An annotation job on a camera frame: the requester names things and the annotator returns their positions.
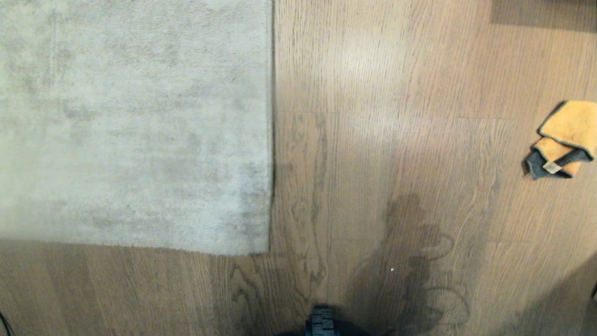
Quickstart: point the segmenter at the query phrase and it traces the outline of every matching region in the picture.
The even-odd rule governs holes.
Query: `folded towel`
[[[533,179],[572,178],[581,162],[595,158],[597,103],[569,100],[539,127],[543,136],[531,148],[527,165]]]

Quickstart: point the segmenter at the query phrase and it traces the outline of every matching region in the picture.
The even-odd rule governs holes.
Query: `wood grain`
[[[16,334],[270,336],[328,303],[375,335],[595,335],[597,165],[521,161],[560,101],[597,100],[597,4],[275,13],[271,251],[2,242]]]

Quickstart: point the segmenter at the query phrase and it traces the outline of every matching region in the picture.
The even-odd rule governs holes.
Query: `rug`
[[[0,1],[0,238],[268,249],[268,0]]]

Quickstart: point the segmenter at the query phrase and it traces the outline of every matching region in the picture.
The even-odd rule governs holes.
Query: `black cable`
[[[10,326],[8,320],[2,313],[0,312],[0,320],[2,321],[2,325],[4,326],[4,330],[6,330],[6,336],[14,336],[13,327]]]

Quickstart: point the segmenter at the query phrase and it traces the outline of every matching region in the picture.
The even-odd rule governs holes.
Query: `cloth tag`
[[[555,174],[562,170],[562,167],[558,166],[553,161],[548,161],[546,164],[543,165],[543,169],[547,170],[550,174]]]

